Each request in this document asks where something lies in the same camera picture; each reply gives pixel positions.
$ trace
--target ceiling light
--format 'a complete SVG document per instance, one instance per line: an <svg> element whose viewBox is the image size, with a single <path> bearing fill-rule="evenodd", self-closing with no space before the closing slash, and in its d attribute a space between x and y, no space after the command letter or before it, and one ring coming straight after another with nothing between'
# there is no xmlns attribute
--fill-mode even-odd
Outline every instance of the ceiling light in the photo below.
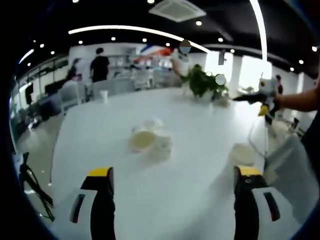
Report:
<svg viewBox="0 0 320 240"><path fill-rule="evenodd" d="M140 27L140 26L127 26L127 25L100 25L100 26L87 26L87 27L82 27L82 28L78 28L78 29L73 29L68 31L69 34L76 34L76 33L82 33L82 32L86 32L86 31L92 31L92 30L102 30L102 29L122 29L122 30L134 30L134 31L140 31L140 32L145 32L145 33L150 33L150 34L157 34L160 36L164 36L167 38L171 38L177 41L182 42L184 40L183 37L180 36L176 36L164 31L159 31L159 30L154 30L154 29L150 29L150 28L146 28L146 27ZM199 44L196 44L192 41L189 41L191 46L204 51L205 53L210 53L211 51L204 47L201 46Z"/></svg>
<svg viewBox="0 0 320 240"><path fill-rule="evenodd" d="M19 61L19 64L25 60L30 54L32 54L35 50L34 49L31 49L30 51L28 51Z"/></svg>
<svg viewBox="0 0 320 240"><path fill-rule="evenodd" d="M264 18L262 16L261 8L258 3L258 0L250 0L252 9L254 11L254 15L258 24L260 41L261 41L261 52L262 52L262 60L267 64L267 35L266 35L266 27L264 23Z"/></svg>

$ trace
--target ceiling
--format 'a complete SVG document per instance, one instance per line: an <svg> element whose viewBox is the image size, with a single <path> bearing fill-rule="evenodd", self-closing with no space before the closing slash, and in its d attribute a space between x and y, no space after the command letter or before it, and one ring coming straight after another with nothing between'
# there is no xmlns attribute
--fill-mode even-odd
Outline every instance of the ceiling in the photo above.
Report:
<svg viewBox="0 0 320 240"><path fill-rule="evenodd" d="M141 43L142 38L147 38L148 44L164 46L169 42L172 47L179 46L176 40L133 30L94 30L68 35L69 30L97 25L144 27L174 34L200 45L219 44L218 38L222 37L224 45L261 49L257 20L249 0L190 0L207 15L180 23L148 13L159 2L23 1L16 13L17 16L21 15L16 26L21 29L16 57L21 58L30 49L34 49L34 53L20 64L18 72L26 72L29 62L35 66L51 58L51 51L56 54L68 53L69 48L77 45L79 40L88 45L111 42L111 37L116 37L116 42L132 43ZM288 71L294 67L297 72L303 71L315 77L319 69L319 55L312 51L312 46L320 45L317 39L319 33L314 31L320 29L320 15L315 11L317 7L312 0L301 1L300 5L292 2L297 1L259 0L268 52L290 62L289 65L282 65ZM202 21L202 25L197 26L196 21ZM45 44L45 47L40 48L40 44ZM304 64L300 65L299 60L303 60Z"/></svg>

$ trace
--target potted plant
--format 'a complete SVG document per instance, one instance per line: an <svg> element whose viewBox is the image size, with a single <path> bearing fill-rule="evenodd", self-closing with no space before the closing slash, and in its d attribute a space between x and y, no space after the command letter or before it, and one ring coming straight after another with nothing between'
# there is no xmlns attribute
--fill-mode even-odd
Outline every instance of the potted plant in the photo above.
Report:
<svg viewBox="0 0 320 240"><path fill-rule="evenodd" d="M229 91L225 84L219 85L216 82L216 75L208 76L198 64L194 65L187 76L182 77L182 81L184 84L189 84L189 88L196 98L202 98L209 93L211 100L216 100L228 94Z"/></svg>

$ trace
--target desk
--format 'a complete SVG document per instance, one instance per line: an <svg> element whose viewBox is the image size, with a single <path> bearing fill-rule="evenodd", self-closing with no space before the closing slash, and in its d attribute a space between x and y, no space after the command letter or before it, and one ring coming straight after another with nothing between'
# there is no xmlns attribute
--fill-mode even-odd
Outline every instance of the desk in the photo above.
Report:
<svg viewBox="0 0 320 240"><path fill-rule="evenodd" d="M75 106L61 125L53 152L53 201L58 204L79 188L90 170L113 166L117 239L231 240L236 223L228 154L235 143L248 144L254 123L251 140L264 152L259 108L246 102L231 102L229 108L195 102L180 88ZM132 127L152 116L172 134L168 161L146 162L128 147ZM257 155L256 164L262 169L263 157Z"/></svg>

